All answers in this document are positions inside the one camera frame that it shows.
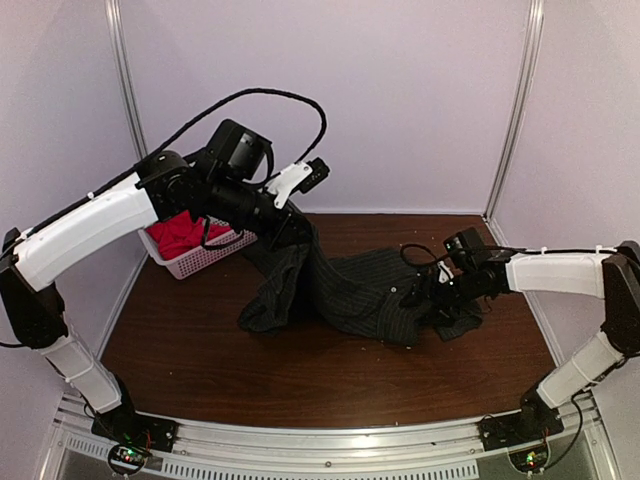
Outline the black pinstriped shirt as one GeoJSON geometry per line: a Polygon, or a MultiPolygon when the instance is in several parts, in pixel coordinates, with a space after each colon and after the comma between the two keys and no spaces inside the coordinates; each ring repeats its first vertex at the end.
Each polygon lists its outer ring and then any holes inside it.
{"type": "Polygon", "coordinates": [[[329,258],[311,228],[312,241],[275,251],[259,240],[243,256],[264,276],[256,296],[238,317],[241,329],[264,333],[288,325],[292,317],[315,313],[337,330],[389,344],[412,347],[421,329],[432,327],[451,341],[483,323],[477,302],[471,301],[442,318],[435,302],[424,299],[405,306],[417,272],[395,248],[329,258]]]}

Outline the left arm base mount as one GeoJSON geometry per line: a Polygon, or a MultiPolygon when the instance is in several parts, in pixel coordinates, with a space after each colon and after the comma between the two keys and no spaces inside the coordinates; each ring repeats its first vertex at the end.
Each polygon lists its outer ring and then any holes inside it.
{"type": "Polygon", "coordinates": [[[100,413],[89,404],[91,433],[113,442],[106,461],[112,472],[130,477],[149,465],[155,452],[171,453],[178,431],[174,420],[138,413],[130,405],[100,413]]]}

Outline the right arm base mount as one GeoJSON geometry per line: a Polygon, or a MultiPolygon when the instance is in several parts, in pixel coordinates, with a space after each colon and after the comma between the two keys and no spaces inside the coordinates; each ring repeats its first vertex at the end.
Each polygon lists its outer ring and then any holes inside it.
{"type": "Polygon", "coordinates": [[[570,404],[578,416],[576,431],[566,448],[554,454],[550,437],[565,431],[557,408],[541,400],[525,399],[515,413],[483,416],[476,427],[485,451],[506,449],[511,466],[528,479],[558,465],[576,445],[584,427],[584,413],[574,394],[570,404]]]}

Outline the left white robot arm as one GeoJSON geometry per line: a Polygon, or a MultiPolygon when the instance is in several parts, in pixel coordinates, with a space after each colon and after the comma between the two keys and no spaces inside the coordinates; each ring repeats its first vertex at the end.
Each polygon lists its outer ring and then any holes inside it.
{"type": "Polygon", "coordinates": [[[10,230],[1,254],[1,301],[18,347],[39,352],[75,387],[106,429],[123,444],[144,424],[124,384],[91,353],[66,320],[55,282],[81,260],[137,230],[187,212],[250,231],[276,247],[301,243],[307,221],[288,204],[313,167],[297,161],[252,184],[247,166],[271,160],[271,150],[222,162],[173,151],[150,156],[103,188],[28,230],[10,230]]]}

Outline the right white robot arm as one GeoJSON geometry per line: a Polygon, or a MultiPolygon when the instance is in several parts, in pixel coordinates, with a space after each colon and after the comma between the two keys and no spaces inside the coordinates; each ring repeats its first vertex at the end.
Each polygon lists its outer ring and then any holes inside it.
{"type": "Polygon", "coordinates": [[[486,245],[467,246],[458,239],[446,245],[455,273],[432,262],[435,277],[423,290],[436,311],[450,316],[482,297],[522,294],[527,299],[568,299],[579,312],[599,307],[583,344],[523,398],[527,407],[513,419],[519,440],[535,440],[551,424],[549,410],[603,380],[639,354],[639,244],[529,250],[486,245]]]}

